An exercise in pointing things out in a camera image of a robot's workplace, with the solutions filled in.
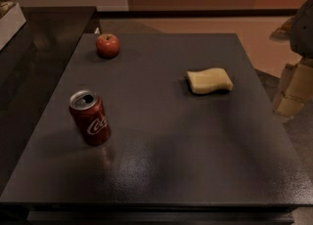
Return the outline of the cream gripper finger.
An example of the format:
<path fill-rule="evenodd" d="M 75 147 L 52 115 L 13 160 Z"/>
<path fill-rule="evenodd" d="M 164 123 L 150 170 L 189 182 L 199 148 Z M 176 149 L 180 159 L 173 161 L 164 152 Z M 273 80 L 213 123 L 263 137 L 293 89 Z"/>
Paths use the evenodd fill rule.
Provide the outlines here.
<path fill-rule="evenodd" d="M 302 58 L 296 65 L 286 64 L 273 100 L 273 113 L 293 117 L 313 98 L 313 60 Z"/>

